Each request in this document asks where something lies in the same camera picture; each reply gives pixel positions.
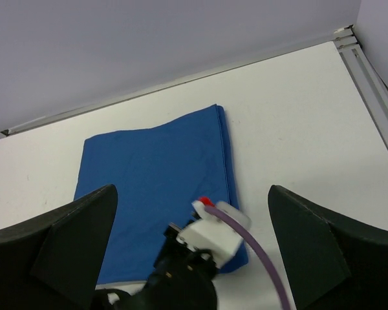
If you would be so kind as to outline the blue surgical cloth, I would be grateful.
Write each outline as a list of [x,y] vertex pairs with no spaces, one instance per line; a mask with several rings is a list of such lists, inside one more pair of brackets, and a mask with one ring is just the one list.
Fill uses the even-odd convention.
[[144,281],[167,226],[185,226],[193,201],[239,206],[224,109],[212,105],[152,129],[86,139],[74,196],[107,184],[116,187],[118,206],[98,284]]

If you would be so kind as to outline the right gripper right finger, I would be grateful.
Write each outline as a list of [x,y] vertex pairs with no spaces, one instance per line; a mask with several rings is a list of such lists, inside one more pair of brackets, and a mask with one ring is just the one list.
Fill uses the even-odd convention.
[[388,231],[280,185],[268,208],[297,309],[388,309]]

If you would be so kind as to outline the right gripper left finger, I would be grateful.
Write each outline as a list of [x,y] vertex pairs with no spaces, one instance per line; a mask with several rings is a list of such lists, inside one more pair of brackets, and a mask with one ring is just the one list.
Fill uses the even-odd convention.
[[89,309],[116,209],[106,185],[0,229],[0,309]]

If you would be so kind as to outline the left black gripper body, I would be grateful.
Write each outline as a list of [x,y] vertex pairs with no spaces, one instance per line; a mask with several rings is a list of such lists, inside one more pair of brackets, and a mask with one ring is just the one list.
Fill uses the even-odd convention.
[[135,294],[119,289],[97,289],[94,309],[216,309],[218,298],[212,280],[216,263],[209,249],[189,249],[177,241],[181,231],[169,224],[166,240],[154,262],[155,270]]

